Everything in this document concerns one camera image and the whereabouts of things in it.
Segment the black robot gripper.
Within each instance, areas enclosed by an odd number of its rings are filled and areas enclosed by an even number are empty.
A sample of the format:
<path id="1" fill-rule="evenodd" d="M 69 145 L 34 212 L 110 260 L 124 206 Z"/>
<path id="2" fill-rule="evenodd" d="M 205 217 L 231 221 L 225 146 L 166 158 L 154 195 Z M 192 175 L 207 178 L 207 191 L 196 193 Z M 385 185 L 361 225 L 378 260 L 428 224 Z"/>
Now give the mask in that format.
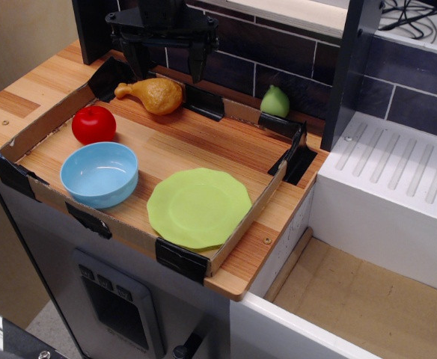
<path id="1" fill-rule="evenodd" d="M 139 80 L 146 79 L 152 67 L 146 46 L 189 48 L 194 84 L 204 77 L 208 54 L 219 46 L 218 20 L 184 1 L 139 1 L 135 7 L 106 15 L 106 22 Z"/>

